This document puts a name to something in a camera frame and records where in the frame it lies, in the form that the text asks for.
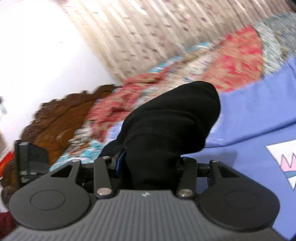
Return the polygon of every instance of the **floral curtain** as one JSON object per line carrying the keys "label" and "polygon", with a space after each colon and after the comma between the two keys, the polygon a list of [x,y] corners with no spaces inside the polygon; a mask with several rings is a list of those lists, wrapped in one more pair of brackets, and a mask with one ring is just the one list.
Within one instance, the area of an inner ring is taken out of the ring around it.
{"label": "floral curtain", "polygon": [[57,0],[119,79],[290,11],[285,0]]}

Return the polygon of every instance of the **black fabric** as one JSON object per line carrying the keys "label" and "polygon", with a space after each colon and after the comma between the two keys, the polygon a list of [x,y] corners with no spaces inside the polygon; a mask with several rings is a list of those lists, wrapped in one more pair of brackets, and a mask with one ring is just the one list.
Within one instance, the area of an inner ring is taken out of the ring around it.
{"label": "black fabric", "polygon": [[219,113],[213,85],[196,81],[179,86],[135,109],[100,156],[114,156],[124,146],[136,189],[175,190],[176,161],[204,147]]}

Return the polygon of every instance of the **red floral fabric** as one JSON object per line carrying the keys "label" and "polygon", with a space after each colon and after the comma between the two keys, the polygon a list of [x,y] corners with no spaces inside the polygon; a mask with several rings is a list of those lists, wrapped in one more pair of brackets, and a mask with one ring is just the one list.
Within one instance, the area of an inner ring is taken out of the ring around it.
{"label": "red floral fabric", "polygon": [[170,67],[160,73],[139,74],[125,80],[120,90],[112,93],[89,111],[86,120],[92,121],[91,128],[99,141],[104,141],[108,129],[124,120],[134,109],[133,105],[144,89],[163,80]]}
{"label": "red floral fabric", "polygon": [[212,83],[220,92],[233,91],[259,80],[263,69],[262,45],[251,26],[227,35],[202,80]]}

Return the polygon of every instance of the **wooden headboard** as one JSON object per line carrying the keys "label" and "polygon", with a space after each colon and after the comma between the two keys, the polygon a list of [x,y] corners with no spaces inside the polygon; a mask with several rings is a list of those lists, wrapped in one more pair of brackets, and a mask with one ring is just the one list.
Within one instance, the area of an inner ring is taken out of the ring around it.
{"label": "wooden headboard", "polygon": [[[93,94],[83,91],[42,103],[35,119],[23,130],[21,140],[45,148],[52,165],[69,147],[68,141],[74,136],[75,130],[83,125],[94,102],[105,98],[115,88],[117,87],[114,85],[103,85]],[[15,174],[14,162],[11,161],[3,170],[1,185],[16,188]]]}

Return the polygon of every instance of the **white wall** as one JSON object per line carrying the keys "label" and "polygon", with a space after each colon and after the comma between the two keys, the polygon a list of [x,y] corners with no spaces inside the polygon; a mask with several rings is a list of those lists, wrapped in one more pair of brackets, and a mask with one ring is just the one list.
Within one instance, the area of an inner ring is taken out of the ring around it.
{"label": "white wall", "polygon": [[10,147],[40,103],[116,83],[50,0],[0,0],[0,131]]}

